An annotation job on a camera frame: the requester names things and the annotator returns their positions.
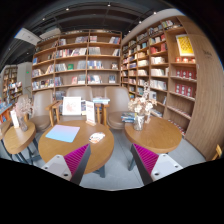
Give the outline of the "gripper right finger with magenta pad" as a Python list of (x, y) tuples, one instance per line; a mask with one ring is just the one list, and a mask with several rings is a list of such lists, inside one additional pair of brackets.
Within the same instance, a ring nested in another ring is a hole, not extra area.
[(133, 155), (129, 170), (137, 165), (144, 185), (159, 180), (182, 169), (182, 166), (173, 160), (168, 154), (156, 154), (140, 145), (131, 146)]

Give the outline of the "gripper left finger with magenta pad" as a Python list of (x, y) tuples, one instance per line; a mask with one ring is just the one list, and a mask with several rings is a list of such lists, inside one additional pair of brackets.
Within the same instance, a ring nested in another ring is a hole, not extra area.
[(90, 154), (90, 145), (86, 144), (65, 156), (54, 156), (42, 169), (79, 185)]

